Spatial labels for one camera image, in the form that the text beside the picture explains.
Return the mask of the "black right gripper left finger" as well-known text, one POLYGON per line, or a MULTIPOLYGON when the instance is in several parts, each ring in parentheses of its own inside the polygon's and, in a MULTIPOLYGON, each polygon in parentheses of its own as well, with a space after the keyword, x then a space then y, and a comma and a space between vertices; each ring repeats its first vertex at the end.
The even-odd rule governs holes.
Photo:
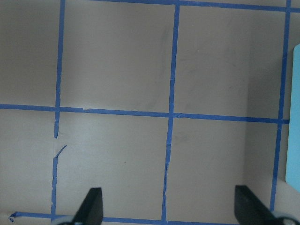
POLYGON ((100 187, 91 188, 77 213, 72 219, 72 225, 101 225, 104 217, 103 197, 100 187))

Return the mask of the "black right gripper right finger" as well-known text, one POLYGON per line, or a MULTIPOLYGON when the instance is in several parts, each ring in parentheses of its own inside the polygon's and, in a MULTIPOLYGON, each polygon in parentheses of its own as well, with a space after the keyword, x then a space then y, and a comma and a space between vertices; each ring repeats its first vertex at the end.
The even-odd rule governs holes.
POLYGON ((276 217, 245 185, 236 185, 234 215, 240 225, 273 225, 276 217))

